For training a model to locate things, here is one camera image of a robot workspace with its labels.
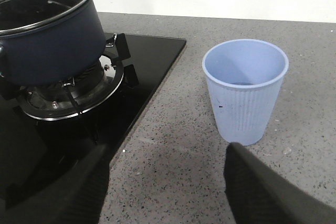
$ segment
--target gray speckled countertop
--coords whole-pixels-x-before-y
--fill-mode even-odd
[[[227,143],[216,129],[201,61],[214,45],[238,38],[274,43],[290,61],[266,133],[248,149],[294,185],[336,207],[336,24],[99,16],[108,32],[187,39],[111,162],[101,224],[235,223],[223,178]],[[285,148],[292,152],[284,155]]]

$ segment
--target ribbed plastic cup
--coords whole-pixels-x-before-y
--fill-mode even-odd
[[[286,54],[266,41],[230,40],[210,49],[202,67],[221,137],[242,145],[258,142],[289,67]]]

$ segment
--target stove burner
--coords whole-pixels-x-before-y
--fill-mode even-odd
[[[67,83],[28,87],[17,101],[31,118],[44,121],[72,118],[78,116],[78,108],[73,106],[63,86],[68,87],[81,113],[85,113],[109,98],[121,84],[123,75],[122,62],[103,55],[95,65]]]

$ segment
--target navy blue pot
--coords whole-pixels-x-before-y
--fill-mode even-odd
[[[0,35],[0,72],[21,86],[67,80],[94,64],[106,39],[92,0],[34,29]]]

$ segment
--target pot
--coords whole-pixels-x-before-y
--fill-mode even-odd
[[[0,75],[21,86],[67,80],[100,58],[93,0],[0,0]]]

